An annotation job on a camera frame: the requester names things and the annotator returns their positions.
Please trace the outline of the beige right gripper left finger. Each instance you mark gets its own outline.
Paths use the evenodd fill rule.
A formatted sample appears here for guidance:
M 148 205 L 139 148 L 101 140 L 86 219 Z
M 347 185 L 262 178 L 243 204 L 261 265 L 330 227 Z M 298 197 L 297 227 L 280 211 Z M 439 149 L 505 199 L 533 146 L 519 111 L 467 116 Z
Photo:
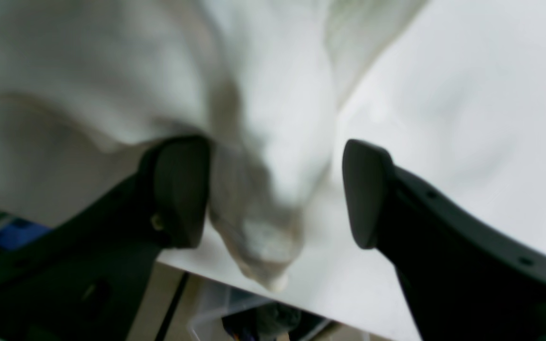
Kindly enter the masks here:
M 152 226 L 168 248 L 199 246 L 209 198 L 210 149 L 206 139 L 187 136 L 163 145 L 155 161 Z

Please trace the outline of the beige right gripper right finger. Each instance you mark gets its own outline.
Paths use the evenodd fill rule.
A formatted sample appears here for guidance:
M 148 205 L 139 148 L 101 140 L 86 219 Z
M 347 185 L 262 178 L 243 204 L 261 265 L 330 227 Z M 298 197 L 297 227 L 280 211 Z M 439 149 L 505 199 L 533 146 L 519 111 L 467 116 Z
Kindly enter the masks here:
M 393 194 L 395 168 L 387 150 L 358 139 L 347 140 L 342 181 L 351 234 L 362 250 L 378 243 L 378 224 Z

